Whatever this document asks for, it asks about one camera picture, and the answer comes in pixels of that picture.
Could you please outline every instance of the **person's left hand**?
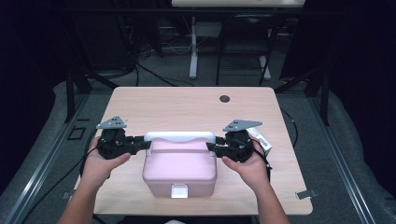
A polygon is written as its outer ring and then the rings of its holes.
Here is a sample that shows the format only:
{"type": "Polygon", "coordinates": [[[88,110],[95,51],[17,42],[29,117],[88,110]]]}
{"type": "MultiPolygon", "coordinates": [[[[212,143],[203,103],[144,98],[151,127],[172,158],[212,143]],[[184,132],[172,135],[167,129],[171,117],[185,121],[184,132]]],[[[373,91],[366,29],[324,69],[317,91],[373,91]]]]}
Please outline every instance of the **person's left hand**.
{"type": "MultiPolygon", "coordinates": [[[[258,140],[256,138],[252,139],[254,148],[260,153],[263,153],[258,140]]],[[[256,152],[253,152],[251,157],[245,162],[235,162],[228,157],[221,159],[226,166],[240,174],[242,180],[253,191],[256,192],[262,189],[263,186],[269,185],[265,162],[256,152]]]]}
{"type": "Polygon", "coordinates": [[[99,137],[93,138],[90,146],[91,151],[95,148],[87,157],[84,165],[84,172],[81,177],[80,184],[89,185],[91,188],[99,189],[105,183],[110,176],[111,171],[127,162],[131,154],[125,153],[115,159],[106,160],[103,158],[97,147],[99,137]]]}

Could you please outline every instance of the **wooden table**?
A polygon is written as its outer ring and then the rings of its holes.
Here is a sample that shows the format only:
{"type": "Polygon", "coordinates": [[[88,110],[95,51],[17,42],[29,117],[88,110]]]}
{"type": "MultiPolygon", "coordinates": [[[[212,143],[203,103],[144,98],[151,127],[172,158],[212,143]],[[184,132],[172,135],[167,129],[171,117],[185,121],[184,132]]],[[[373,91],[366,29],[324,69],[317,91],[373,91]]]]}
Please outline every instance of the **wooden table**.
{"type": "MultiPolygon", "coordinates": [[[[262,121],[256,127],[272,144],[268,161],[274,168],[271,184],[288,215],[312,212],[309,199],[295,192],[306,190],[274,91],[243,87],[121,87],[116,88],[103,120],[127,120],[126,135],[154,131],[205,131],[224,136],[234,119],[262,121]],[[223,103],[221,95],[231,100],[223,103]]],[[[115,169],[98,192],[95,214],[148,216],[257,215],[253,191],[240,176],[218,159],[218,180],[211,197],[171,199],[154,197],[142,178],[145,152],[115,169]]]]}

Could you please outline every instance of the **metal bracket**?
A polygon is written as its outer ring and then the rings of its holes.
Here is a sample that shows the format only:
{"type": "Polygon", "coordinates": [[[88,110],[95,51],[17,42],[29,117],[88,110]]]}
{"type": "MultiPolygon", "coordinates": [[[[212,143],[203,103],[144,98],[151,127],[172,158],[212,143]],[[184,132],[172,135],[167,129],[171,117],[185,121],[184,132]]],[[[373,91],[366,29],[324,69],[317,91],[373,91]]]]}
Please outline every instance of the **metal bracket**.
{"type": "Polygon", "coordinates": [[[306,191],[301,191],[299,193],[296,192],[296,198],[298,199],[305,199],[305,198],[314,198],[317,197],[318,193],[316,190],[311,189],[311,190],[306,190],[306,191]]]}
{"type": "Polygon", "coordinates": [[[96,125],[96,129],[122,129],[122,128],[126,128],[126,123],[119,116],[116,116],[112,119],[108,119],[105,122],[96,125]]]}
{"type": "Polygon", "coordinates": [[[256,127],[262,125],[260,121],[252,121],[252,120],[244,120],[244,119],[235,119],[225,128],[223,128],[224,132],[238,132],[251,127],[256,127]]]}
{"type": "Polygon", "coordinates": [[[75,189],[72,189],[70,192],[64,192],[64,193],[62,194],[62,196],[61,196],[61,199],[67,199],[67,200],[69,200],[69,199],[73,196],[73,194],[74,194],[75,191],[76,191],[75,189]]]}

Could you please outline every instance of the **pink plastic container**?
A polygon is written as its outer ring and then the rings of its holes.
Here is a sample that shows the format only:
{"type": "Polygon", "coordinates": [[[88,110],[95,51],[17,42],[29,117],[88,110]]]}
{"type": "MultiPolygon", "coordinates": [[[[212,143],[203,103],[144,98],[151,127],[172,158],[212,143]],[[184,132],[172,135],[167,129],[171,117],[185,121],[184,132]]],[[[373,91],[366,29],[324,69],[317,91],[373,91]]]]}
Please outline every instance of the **pink plastic container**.
{"type": "Polygon", "coordinates": [[[148,133],[151,141],[143,168],[143,179],[157,197],[187,198],[211,196],[218,177],[216,156],[206,142],[213,133],[148,133]]]}

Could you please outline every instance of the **gray carpet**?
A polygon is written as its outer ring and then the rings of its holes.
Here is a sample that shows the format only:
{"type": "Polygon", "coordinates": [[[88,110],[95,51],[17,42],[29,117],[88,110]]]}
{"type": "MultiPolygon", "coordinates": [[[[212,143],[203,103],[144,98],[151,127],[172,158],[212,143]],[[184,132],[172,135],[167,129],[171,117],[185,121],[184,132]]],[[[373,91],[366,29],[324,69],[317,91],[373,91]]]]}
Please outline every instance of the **gray carpet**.
{"type": "MultiPolygon", "coordinates": [[[[163,77],[189,82],[194,86],[214,86],[216,57],[213,55],[212,46],[208,44],[205,47],[204,43],[199,51],[198,78],[195,80],[188,78],[190,71],[189,53],[176,55],[172,50],[168,50],[165,52],[164,58],[160,58],[153,53],[146,60],[140,60],[140,63],[163,77]]],[[[263,86],[272,88],[276,88],[283,83],[278,80],[278,76],[289,46],[289,40],[287,38],[279,38],[277,43],[274,57],[270,62],[270,71],[273,79],[263,84],[263,86]]],[[[137,74],[134,71],[128,76],[115,78],[112,81],[121,86],[134,86],[136,77],[137,74]]],[[[260,77],[257,76],[221,77],[220,86],[257,86],[259,79],[260,77]]],[[[188,86],[184,82],[172,82],[180,86],[188,86]]],[[[28,185],[35,169],[42,162],[45,155],[52,150],[59,133],[65,136],[65,140],[60,144],[56,161],[53,163],[44,183],[40,186],[33,204],[61,176],[70,170],[84,154],[84,146],[89,132],[101,120],[111,94],[111,91],[101,83],[91,80],[91,84],[94,87],[91,95],[85,98],[78,94],[78,99],[81,99],[81,102],[85,102],[85,104],[78,111],[71,125],[77,129],[74,132],[76,136],[78,132],[85,130],[80,140],[67,140],[67,137],[72,132],[71,130],[63,133],[64,119],[66,118],[65,85],[61,83],[54,89],[57,94],[57,101],[50,118],[35,142],[31,153],[26,158],[25,163],[0,198],[2,208],[0,212],[1,223],[10,220],[7,219],[10,212],[18,203],[18,199],[28,185]]],[[[139,86],[167,86],[158,78],[141,69],[139,70],[138,84],[139,86]]],[[[317,111],[312,108],[310,102],[315,102],[316,100],[306,99],[301,93],[303,87],[304,84],[298,84],[291,91],[278,94],[277,99],[279,105],[293,117],[298,127],[298,141],[295,146],[295,153],[307,188],[316,190],[318,197],[312,199],[314,211],[311,215],[290,216],[290,220],[292,223],[361,223],[345,183],[334,165],[331,146],[325,133],[321,130],[320,121],[315,117],[317,111]]],[[[287,116],[284,118],[290,134],[290,140],[294,141],[296,137],[294,127],[287,116]]],[[[396,223],[396,203],[377,184],[370,169],[365,165],[362,158],[361,142],[354,125],[342,104],[332,94],[329,107],[329,122],[334,138],[346,158],[348,167],[360,187],[367,206],[375,218],[375,222],[384,224],[396,223]]],[[[78,168],[74,169],[38,205],[28,217],[26,223],[56,222],[67,204],[67,199],[62,199],[61,197],[65,192],[70,192],[73,189],[78,178],[78,168]]],[[[117,223],[123,219],[123,217],[119,216],[100,216],[100,218],[105,223],[117,223]]]]}

